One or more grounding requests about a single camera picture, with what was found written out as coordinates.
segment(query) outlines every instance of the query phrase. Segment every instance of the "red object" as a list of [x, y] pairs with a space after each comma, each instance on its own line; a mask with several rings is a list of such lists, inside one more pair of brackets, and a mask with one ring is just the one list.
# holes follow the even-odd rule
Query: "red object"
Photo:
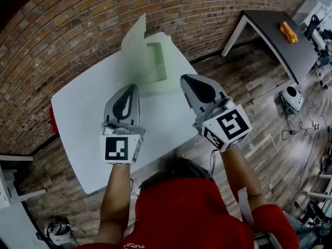
[[57, 127], [56, 119], [54, 117], [53, 108], [50, 109], [50, 118], [51, 118], [51, 124], [52, 124], [52, 130], [55, 134], [59, 134], [59, 130]]
[[[256, 229], [274, 234], [282, 248], [299, 248], [279, 206], [258, 207], [252, 216]], [[134, 231], [119, 247], [80, 248], [254, 248], [251, 228], [228, 214], [217, 185], [208, 179], [178, 178], [147, 189], [137, 199], [136, 219]]]

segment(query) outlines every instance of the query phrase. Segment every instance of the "white table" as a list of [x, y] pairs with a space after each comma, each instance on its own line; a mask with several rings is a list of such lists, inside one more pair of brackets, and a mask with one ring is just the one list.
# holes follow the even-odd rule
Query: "white table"
[[[148, 39], [162, 41], [164, 33]], [[138, 160], [131, 172], [139, 172], [147, 164], [172, 151], [194, 137], [191, 125], [195, 114], [189, 108], [180, 88], [182, 74], [196, 74], [186, 58], [170, 43], [163, 49], [165, 59], [171, 60], [171, 69], [178, 74], [176, 91], [140, 99], [140, 125], [146, 129]], [[102, 60], [52, 97], [52, 107], [61, 141], [72, 168], [86, 193], [107, 185], [112, 166], [100, 157], [99, 135], [106, 102], [129, 83], [123, 75], [121, 52]]]
[[14, 186], [15, 172], [16, 170], [4, 170], [3, 172], [0, 166], [0, 209], [46, 193], [45, 189], [42, 189], [18, 196]]

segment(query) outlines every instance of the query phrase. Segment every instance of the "floor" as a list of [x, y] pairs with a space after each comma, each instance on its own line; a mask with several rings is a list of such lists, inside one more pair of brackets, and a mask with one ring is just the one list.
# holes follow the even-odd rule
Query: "floor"
[[[270, 50], [260, 41], [232, 49], [226, 58], [215, 56], [194, 65], [196, 71], [218, 81], [225, 91], [241, 104], [254, 130], [240, 145], [247, 160], [256, 171], [264, 189], [266, 199], [276, 203], [285, 211], [299, 216], [301, 211], [293, 206], [300, 177], [307, 162], [313, 140], [315, 143], [307, 168], [301, 181], [302, 187], [296, 199], [305, 208], [308, 198], [303, 191], [320, 190], [323, 181], [317, 178], [320, 158], [328, 141], [325, 124], [320, 117], [320, 130], [308, 130], [293, 135], [287, 141], [282, 140], [282, 131], [286, 121], [280, 99], [270, 97], [258, 105], [251, 100], [287, 81], [286, 72]], [[316, 119], [324, 115], [330, 125], [332, 122], [332, 92], [324, 91], [317, 83], [313, 72], [301, 82], [299, 90], [305, 97], [302, 110], [290, 119], [298, 130], [299, 122], [303, 127], [311, 127], [308, 110]], [[210, 168], [210, 155], [213, 146], [206, 139], [196, 136], [179, 147], [174, 153], [185, 154], [206, 169]], [[156, 166], [134, 179], [134, 188], [157, 170]], [[216, 156], [214, 179], [218, 184], [229, 213], [240, 217], [237, 203], [227, 183], [220, 155]], [[98, 230], [99, 209], [104, 189], [87, 195], [82, 190], [66, 157], [60, 139], [56, 139], [38, 152], [35, 161], [17, 176], [22, 191], [34, 191], [45, 188], [47, 193], [35, 198], [27, 205], [41, 229], [55, 216], [66, 216], [73, 225], [74, 234], [80, 244], [89, 243]], [[134, 204], [131, 201], [130, 221], [134, 219]]]

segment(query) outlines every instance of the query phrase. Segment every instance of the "strap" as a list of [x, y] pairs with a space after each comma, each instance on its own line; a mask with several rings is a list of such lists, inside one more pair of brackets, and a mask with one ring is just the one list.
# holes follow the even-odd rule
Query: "strap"
[[238, 191], [238, 197], [239, 197], [239, 207], [241, 210], [242, 219], [254, 231], [255, 225], [254, 225], [253, 217], [251, 215], [251, 210], [250, 210], [250, 206], [249, 206], [249, 202], [248, 202], [248, 193], [247, 193], [246, 187], [244, 187]]
[[133, 222], [132, 224], [130, 224], [126, 230], [123, 233], [123, 238], [127, 237], [129, 234], [131, 234], [134, 231], [134, 227], [135, 227], [135, 223], [138, 222], [138, 220], [136, 220], [135, 222]]

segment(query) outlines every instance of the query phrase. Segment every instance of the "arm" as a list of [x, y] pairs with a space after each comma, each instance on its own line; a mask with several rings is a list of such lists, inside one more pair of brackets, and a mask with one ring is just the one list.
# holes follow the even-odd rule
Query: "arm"
[[100, 226], [95, 243], [119, 245], [128, 225], [130, 166], [114, 165], [100, 209]]
[[258, 178], [237, 146], [221, 153], [229, 186], [238, 201], [238, 191], [247, 188], [250, 210], [265, 205], [266, 201]]

